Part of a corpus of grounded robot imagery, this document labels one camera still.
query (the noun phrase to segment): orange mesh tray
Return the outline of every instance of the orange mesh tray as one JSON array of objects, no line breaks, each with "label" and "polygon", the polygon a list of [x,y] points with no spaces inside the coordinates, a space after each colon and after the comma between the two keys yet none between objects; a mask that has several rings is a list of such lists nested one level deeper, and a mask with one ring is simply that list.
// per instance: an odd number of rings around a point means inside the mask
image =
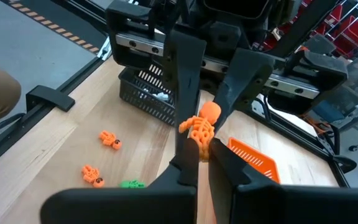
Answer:
[{"label": "orange mesh tray", "polygon": [[255,170],[274,180],[276,183],[280,183],[277,166],[273,159],[263,155],[259,151],[256,151],[235,138],[229,138],[229,144],[227,147],[243,160],[248,162]]}]

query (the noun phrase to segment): orange toy figure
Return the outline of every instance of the orange toy figure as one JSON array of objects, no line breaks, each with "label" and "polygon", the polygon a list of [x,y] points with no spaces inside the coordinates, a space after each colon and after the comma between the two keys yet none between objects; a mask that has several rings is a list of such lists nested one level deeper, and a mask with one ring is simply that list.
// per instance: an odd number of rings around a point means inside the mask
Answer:
[{"label": "orange toy figure", "polygon": [[218,120],[221,111],[219,105],[209,101],[203,105],[198,116],[193,116],[179,125],[179,133],[184,133],[193,127],[190,138],[197,142],[201,160],[209,159],[209,143],[215,135],[213,124]]},{"label": "orange toy figure", "polygon": [[108,131],[102,131],[99,134],[99,138],[103,140],[103,144],[106,146],[112,146],[116,140],[116,135]]},{"label": "orange toy figure", "polygon": [[93,182],[93,187],[101,188],[104,186],[104,180],[103,178],[99,177]]},{"label": "orange toy figure", "polygon": [[93,184],[100,175],[99,170],[92,168],[90,165],[85,165],[82,168],[82,174],[84,175],[84,180],[91,184]]},{"label": "orange toy figure", "polygon": [[122,146],[122,142],[120,140],[118,140],[118,139],[116,139],[114,141],[114,143],[112,144],[112,148],[115,149],[115,150],[120,149],[121,146]]}]

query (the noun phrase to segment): metal rail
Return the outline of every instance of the metal rail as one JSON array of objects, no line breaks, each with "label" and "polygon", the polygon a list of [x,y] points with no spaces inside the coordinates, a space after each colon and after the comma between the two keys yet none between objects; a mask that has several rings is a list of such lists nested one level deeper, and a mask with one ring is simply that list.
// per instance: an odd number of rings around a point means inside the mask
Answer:
[{"label": "metal rail", "polygon": [[[121,46],[161,57],[163,56],[164,44],[162,42],[138,37],[132,34],[116,34],[116,41],[117,44]],[[210,57],[204,58],[203,68],[206,70],[224,73],[227,66],[227,62]],[[265,86],[309,99],[314,99],[319,95],[319,90],[315,86],[277,74],[271,74],[270,78],[265,83]]]}]

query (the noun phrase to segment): wooden table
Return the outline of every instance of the wooden table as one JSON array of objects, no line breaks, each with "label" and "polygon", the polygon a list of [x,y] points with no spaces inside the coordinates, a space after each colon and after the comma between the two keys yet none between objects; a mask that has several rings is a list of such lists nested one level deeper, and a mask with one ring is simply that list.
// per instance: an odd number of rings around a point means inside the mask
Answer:
[{"label": "wooden table", "polygon": [[[174,155],[174,129],[119,98],[118,73],[111,58],[70,96],[67,113],[53,109],[0,158],[0,223],[38,223],[51,194],[91,187],[81,178],[85,164],[96,166],[107,187],[123,180],[151,183]],[[213,97],[202,93],[201,102]],[[116,133],[119,151],[101,144],[102,130]],[[275,159],[283,184],[337,186],[328,164],[278,133],[235,112],[217,138],[235,137]],[[214,223],[207,164],[200,164],[198,223]]]}]

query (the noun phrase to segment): black wire basket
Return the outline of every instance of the black wire basket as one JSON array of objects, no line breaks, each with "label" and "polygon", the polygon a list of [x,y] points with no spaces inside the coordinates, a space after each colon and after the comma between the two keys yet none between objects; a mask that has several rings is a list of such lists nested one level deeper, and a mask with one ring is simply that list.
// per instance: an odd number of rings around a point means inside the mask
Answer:
[{"label": "black wire basket", "polygon": [[174,125],[173,93],[161,82],[162,69],[153,64],[148,70],[125,68],[120,74],[119,96],[159,120]]}]

